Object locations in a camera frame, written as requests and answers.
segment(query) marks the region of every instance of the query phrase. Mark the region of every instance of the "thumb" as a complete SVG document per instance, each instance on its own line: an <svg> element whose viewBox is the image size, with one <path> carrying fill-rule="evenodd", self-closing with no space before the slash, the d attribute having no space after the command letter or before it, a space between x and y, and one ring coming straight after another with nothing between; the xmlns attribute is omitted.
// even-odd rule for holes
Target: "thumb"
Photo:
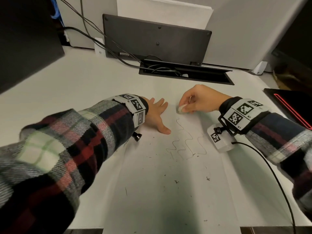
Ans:
<svg viewBox="0 0 312 234"><path fill-rule="evenodd" d="M182 108L182 112L192 112L196 111L196 103L188 104Z"/></svg>
<svg viewBox="0 0 312 234"><path fill-rule="evenodd" d="M160 133L169 135L171 134L171 130L167 127L165 127L165 125L162 123L162 119L160 118L160 120L157 122L157 129L159 130Z"/></svg>

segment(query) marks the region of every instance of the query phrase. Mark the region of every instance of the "eraser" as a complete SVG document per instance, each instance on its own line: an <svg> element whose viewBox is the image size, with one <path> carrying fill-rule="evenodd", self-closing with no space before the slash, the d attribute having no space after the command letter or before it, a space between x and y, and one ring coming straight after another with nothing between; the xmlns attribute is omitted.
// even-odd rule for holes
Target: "eraser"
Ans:
<svg viewBox="0 0 312 234"><path fill-rule="evenodd" d="M178 113L182 114L182 113L185 113L185 112L182 112L182 109L186 106L187 104L184 104L182 105L181 107L178 108Z"/></svg>

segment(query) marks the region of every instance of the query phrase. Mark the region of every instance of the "white paper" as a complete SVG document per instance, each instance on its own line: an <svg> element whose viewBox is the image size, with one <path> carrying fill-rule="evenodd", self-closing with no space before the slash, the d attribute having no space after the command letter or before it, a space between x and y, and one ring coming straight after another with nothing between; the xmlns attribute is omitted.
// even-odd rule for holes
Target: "white paper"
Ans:
<svg viewBox="0 0 312 234"><path fill-rule="evenodd" d="M212 8L174 0L117 0L118 16L204 30Z"/></svg>
<svg viewBox="0 0 312 234"><path fill-rule="evenodd" d="M222 154L204 132L207 119L177 114L174 106L162 118L171 135L142 127L140 141L127 144L103 233L239 234Z"/></svg>

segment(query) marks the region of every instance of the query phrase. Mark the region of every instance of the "white desk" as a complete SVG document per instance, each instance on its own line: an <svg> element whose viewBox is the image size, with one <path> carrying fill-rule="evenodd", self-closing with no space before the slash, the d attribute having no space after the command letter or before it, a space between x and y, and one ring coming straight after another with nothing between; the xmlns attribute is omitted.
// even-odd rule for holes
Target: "white desk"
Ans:
<svg viewBox="0 0 312 234"><path fill-rule="evenodd" d="M96 57L93 51L64 47L65 57L0 95L0 146L18 141L21 128L43 117L74 108L82 110L119 93L165 98L176 105L195 84L205 84L231 96L255 99L272 112L280 110L263 93L267 85L257 76L233 69L228 75L235 86L139 75L138 69L118 60ZM218 112L209 114L217 122ZM248 142L239 136L239 141ZM122 148L102 166L94 184L81 196L81 205L70 228L103 227L107 207L121 167ZM262 158L237 146L223 156L228 185L240 226L290 226L291 218L276 181ZM292 198L292 183L276 167L290 200L298 226L312 226Z"/></svg>

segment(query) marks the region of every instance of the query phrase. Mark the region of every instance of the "plaid shirt sleeve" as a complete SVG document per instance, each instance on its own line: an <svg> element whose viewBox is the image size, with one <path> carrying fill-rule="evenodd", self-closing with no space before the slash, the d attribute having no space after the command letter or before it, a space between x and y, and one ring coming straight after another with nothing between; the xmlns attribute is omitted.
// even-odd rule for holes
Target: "plaid shirt sleeve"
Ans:
<svg viewBox="0 0 312 234"><path fill-rule="evenodd" d="M293 180L293 196L312 221L312 131L271 113L246 137Z"/></svg>
<svg viewBox="0 0 312 234"><path fill-rule="evenodd" d="M132 115L104 100L26 126L0 148L0 233L63 233L103 161L134 131Z"/></svg>

